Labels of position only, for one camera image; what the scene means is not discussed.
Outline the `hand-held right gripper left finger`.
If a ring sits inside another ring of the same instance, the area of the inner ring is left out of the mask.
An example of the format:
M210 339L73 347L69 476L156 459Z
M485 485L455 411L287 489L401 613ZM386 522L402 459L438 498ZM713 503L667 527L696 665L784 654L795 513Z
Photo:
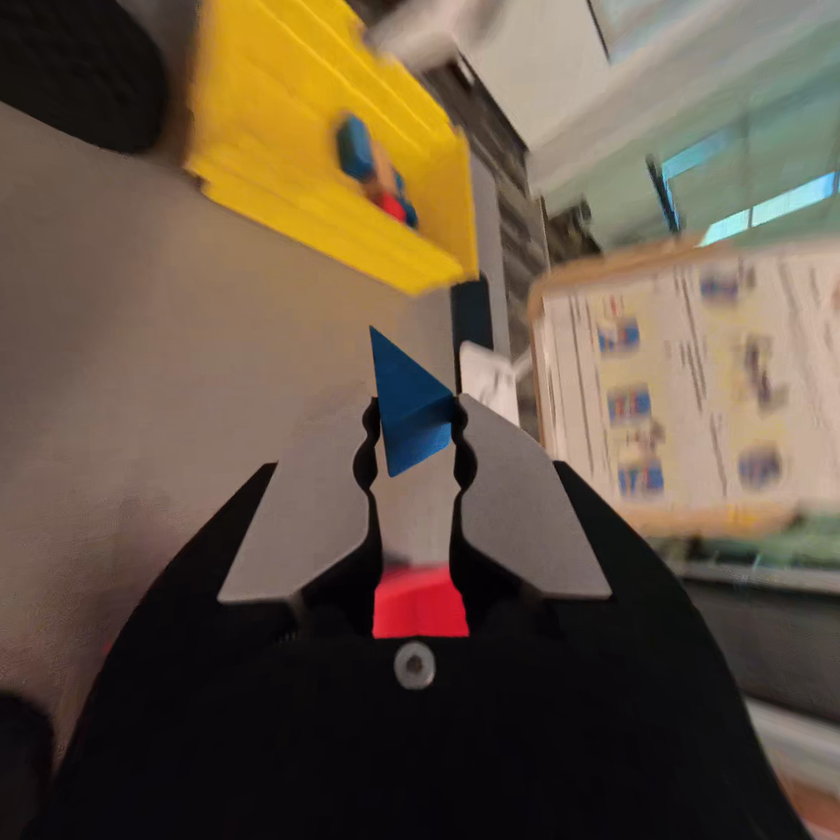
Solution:
M376 586L382 534L371 487L380 429L372 396L302 422L280 452L220 587L221 604L293 602L344 574Z

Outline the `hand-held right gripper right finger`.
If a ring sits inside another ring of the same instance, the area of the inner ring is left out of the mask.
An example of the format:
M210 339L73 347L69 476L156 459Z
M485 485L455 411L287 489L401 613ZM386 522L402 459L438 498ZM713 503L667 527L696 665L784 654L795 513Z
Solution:
M550 456L474 397L455 402L458 534L466 547L549 598L608 600L612 588Z

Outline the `red plastic bin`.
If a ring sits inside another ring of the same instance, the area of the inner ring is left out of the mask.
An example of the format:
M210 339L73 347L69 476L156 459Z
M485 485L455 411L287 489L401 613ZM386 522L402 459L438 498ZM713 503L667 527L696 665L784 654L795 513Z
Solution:
M384 572L374 592L374 638L468 635L464 603L447 566Z

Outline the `blue triangular wooden block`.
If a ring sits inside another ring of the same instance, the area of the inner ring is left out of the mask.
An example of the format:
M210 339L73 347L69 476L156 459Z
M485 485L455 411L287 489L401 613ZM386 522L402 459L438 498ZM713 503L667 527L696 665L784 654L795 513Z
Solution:
M370 327L370 336L386 468L394 478L449 446L455 395L379 330Z

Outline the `blue wooden cylinder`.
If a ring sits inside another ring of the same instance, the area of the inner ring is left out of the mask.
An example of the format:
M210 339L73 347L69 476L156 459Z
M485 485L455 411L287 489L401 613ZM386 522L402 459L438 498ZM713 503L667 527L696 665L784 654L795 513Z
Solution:
M335 132L335 143L342 173L357 182L369 181L375 173L371 136L364 122L347 114Z

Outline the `yellow plastic bin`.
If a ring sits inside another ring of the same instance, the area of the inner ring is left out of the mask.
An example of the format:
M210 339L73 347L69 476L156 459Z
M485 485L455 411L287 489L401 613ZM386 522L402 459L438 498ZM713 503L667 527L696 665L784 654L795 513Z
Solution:
M406 294L476 280L467 138L362 32L345 2L202 2L185 168L215 203ZM341 171L350 115L403 177L417 231Z

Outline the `white board stand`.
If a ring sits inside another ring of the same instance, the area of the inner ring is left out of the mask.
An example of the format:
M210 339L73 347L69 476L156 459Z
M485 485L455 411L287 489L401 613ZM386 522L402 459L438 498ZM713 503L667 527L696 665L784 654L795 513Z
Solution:
M518 382L523 369L519 360L465 341L458 350L458 369L461 393L520 426Z

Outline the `black flat pad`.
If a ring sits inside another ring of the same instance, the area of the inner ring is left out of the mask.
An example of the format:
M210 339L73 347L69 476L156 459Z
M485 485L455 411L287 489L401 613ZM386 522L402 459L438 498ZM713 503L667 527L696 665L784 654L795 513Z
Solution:
M449 290L454 354L470 342L486 350L495 349L490 309L490 287L484 273Z

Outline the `dark grey panel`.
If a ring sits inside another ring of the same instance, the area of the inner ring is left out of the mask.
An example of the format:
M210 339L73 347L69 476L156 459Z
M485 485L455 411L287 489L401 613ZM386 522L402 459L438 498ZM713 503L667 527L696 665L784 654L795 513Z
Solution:
M839 722L838 594L683 578L743 694Z

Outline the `black wrist rest pad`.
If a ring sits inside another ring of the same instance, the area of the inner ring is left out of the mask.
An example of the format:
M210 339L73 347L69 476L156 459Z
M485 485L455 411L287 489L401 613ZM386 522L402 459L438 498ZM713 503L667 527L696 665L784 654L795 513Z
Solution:
M1 838L25 838L51 785L54 729L35 704L1 693Z

